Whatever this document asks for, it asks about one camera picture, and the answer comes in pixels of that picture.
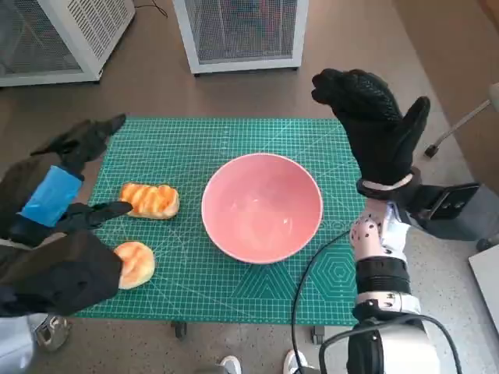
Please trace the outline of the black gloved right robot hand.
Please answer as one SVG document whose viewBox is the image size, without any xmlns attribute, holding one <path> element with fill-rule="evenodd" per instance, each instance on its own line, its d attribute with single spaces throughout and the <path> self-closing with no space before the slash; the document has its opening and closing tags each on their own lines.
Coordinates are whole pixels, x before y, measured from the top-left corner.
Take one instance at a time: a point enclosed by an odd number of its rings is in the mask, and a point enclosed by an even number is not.
<svg viewBox="0 0 499 374">
<path fill-rule="evenodd" d="M 324 69 L 312 83 L 312 98 L 329 106 L 346 131 L 363 180 L 395 185 L 409 175 L 430 113 L 428 97 L 402 114 L 388 85 L 371 72 Z"/>
</svg>

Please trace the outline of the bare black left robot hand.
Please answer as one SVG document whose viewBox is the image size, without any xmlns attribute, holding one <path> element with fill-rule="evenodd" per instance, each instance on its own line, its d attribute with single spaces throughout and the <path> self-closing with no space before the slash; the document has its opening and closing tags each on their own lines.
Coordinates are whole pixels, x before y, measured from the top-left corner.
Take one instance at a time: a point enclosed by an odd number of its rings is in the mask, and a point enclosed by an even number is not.
<svg viewBox="0 0 499 374">
<path fill-rule="evenodd" d="M 85 165 L 106 151 L 125 122 L 124 114 L 83 121 L 10 167 L 1 178 L 1 238 L 34 248 L 55 233 L 92 230 L 130 212 L 127 202 L 88 206 L 74 200 Z"/>
</svg>

